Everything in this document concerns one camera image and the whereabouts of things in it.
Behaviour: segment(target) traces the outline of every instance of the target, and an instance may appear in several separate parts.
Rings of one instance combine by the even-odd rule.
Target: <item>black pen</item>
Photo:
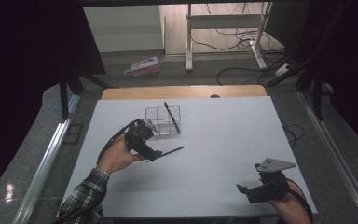
[[[169,155],[169,154],[171,154],[171,153],[173,153],[173,152],[175,152],[175,151],[177,151],[177,150],[180,150],[180,149],[182,149],[182,148],[184,148],[184,147],[179,147],[179,148],[176,148],[176,149],[171,150],[171,151],[169,151],[169,152],[162,153],[162,154],[159,156],[159,158],[161,158],[161,157],[163,157],[163,156],[166,156],[166,155]]]
[[[180,129],[178,127],[178,124],[176,123],[176,120],[175,118],[173,117],[172,113],[171,113],[171,110],[168,108],[168,105],[167,105],[167,102],[164,102],[164,105],[165,105],[165,108],[167,108],[167,111],[168,111],[168,114],[170,115],[171,117],[171,120],[172,120],[172,123],[173,125],[175,126],[175,129],[178,133],[180,133]]]

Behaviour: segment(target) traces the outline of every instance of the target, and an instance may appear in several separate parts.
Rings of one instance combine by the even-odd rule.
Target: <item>white table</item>
[[[105,217],[275,216],[267,203],[250,204],[236,184],[260,186],[254,164],[266,157],[296,163],[268,96],[214,99],[101,100],[98,102],[64,199],[95,167],[106,141],[147,107],[181,107],[182,133],[155,136],[147,144],[166,152],[114,173],[103,201]],[[303,189],[316,208],[298,167],[283,173]]]

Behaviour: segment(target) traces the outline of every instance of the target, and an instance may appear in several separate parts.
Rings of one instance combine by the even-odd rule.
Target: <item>human hand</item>
[[[103,154],[97,168],[104,170],[111,175],[113,172],[122,170],[135,161],[142,161],[144,159],[145,158],[141,155],[130,154],[124,139],[124,134],[122,134]]]
[[[301,190],[296,186],[296,184],[291,181],[287,181],[287,183],[289,184],[290,189],[294,190],[299,195],[302,195]],[[275,208],[281,219],[283,219],[287,224],[311,224],[307,211],[301,202],[290,193],[286,193],[284,198],[281,200],[270,200],[267,201],[267,203],[271,204]]]

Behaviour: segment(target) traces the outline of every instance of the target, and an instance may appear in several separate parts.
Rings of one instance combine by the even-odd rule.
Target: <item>gray floor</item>
[[[157,76],[123,75],[123,71],[130,64],[154,55],[158,55],[161,61],[161,73]],[[118,87],[216,85],[216,75],[222,69],[257,68],[252,55],[246,53],[196,55],[192,73],[186,73],[183,56],[166,57],[158,52],[103,54],[103,62],[107,75],[97,77]],[[238,85],[244,80],[259,76],[260,73],[257,72],[230,71],[221,76],[221,81],[227,85]],[[65,136],[29,223],[51,223],[54,220],[87,133],[93,109],[103,93],[103,90],[94,83],[83,78],[81,80],[86,89],[74,114],[72,129]],[[278,115],[288,125],[299,125],[305,131],[304,136],[293,147],[293,152],[319,212],[315,216],[315,223],[358,223],[358,207],[301,104],[294,88],[295,82],[296,77],[291,77],[267,91]],[[45,92],[43,102],[32,130],[29,131],[16,158],[0,179],[0,223],[10,223],[13,220],[60,120],[61,105],[57,86]],[[324,124],[358,180],[357,134],[329,104],[328,96],[323,98],[322,112]],[[275,217],[263,218],[262,223],[273,223],[275,219]],[[105,218],[103,223],[111,223],[111,220]]]

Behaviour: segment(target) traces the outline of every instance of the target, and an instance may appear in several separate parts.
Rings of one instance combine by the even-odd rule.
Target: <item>plaid sleeve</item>
[[[101,201],[106,194],[108,180],[107,172],[92,169],[61,206],[59,219],[65,220],[64,223],[98,223],[103,215]]]

